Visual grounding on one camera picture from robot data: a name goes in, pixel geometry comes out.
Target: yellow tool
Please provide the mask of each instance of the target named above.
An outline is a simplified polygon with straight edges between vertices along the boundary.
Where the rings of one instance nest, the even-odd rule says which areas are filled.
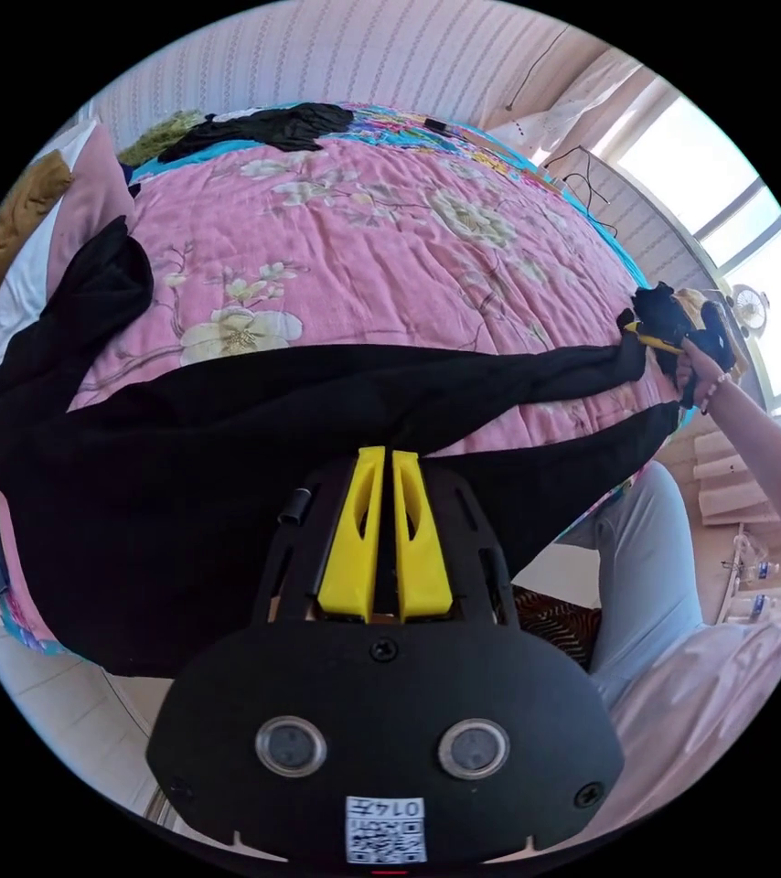
[[[662,341],[661,338],[656,338],[655,336],[648,336],[638,330],[640,326],[640,321],[635,320],[633,323],[628,323],[625,325],[624,329],[628,332],[633,332],[638,341],[641,344],[646,345],[648,348],[657,348],[658,350],[666,350],[669,354],[682,354],[683,348],[675,348],[673,345],[670,345],[667,341]]]
[[[317,593],[330,616],[372,618],[384,464],[384,448],[360,449]],[[418,455],[393,452],[391,472],[401,621],[444,616],[452,589]]]

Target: cable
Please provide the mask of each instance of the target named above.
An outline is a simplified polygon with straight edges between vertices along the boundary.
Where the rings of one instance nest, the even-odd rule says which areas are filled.
[[[576,150],[581,149],[585,153],[585,174],[581,174],[579,171],[571,171],[567,177],[562,177],[562,183],[566,183],[571,177],[579,177],[580,179],[585,181],[585,185],[589,187],[589,199],[585,205],[585,214],[594,223],[597,223],[599,226],[604,226],[605,229],[613,230],[613,237],[619,237],[619,229],[610,222],[602,222],[597,217],[592,215],[592,196],[596,195],[599,197],[605,204],[610,204],[609,200],[605,198],[596,188],[592,186],[591,174],[592,174],[592,154],[581,145],[574,146],[572,149],[569,149],[564,155],[559,155],[557,158],[553,158],[551,161],[547,162],[543,168],[548,169],[549,165],[553,162],[560,162],[563,158],[567,158],[571,153],[576,152]]]
[[[537,58],[537,60],[534,61],[534,63],[530,65],[530,70],[525,74],[525,78],[521,81],[521,85],[519,85],[518,90],[512,96],[512,100],[506,106],[507,112],[512,112],[512,105],[516,102],[516,99],[521,94],[521,90],[525,87],[525,83],[530,79],[530,74],[534,72],[534,68],[551,52],[552,47],[559,41],[559,39],[561,39],[561,37],[564,34],[564,31],[566,31],[568,27],[570,27],[570,25],[565,25],[558,32],[558,34],[555,35],[555,39],[549,44],[549,48],[547,48],[546,51],[544,51],[542,53],[542,55],[540,55],[540,57]]]

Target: hand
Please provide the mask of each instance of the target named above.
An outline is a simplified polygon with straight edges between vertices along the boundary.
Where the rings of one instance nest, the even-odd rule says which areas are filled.
[[[683,353],[677,357],[678,390],[682,396],[684,389],[694,377],[696,385],[693,401],[701,407],[705,394],[722,375],[722,369],[688,338],[684,338],[680,346],[683,348]]]

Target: bracelet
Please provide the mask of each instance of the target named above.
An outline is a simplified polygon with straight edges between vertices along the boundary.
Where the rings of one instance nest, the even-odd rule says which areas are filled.
[[[717,392],[717,389],[720,385],[729,377],[728,372],[724,372],[709,388],[708,392],[704,394],[704,399],[701,401],[701,413],[708,413],[708,406],[711,404],[711,397],[714,393]]]

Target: leg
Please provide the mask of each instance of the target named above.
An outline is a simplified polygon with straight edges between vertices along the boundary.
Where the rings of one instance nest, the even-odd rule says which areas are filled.
[[[561,542],[600,556],[601,629],[590,673],[612,707],[631,680],[703,624],[683,497],[654,461],[627,495]]]

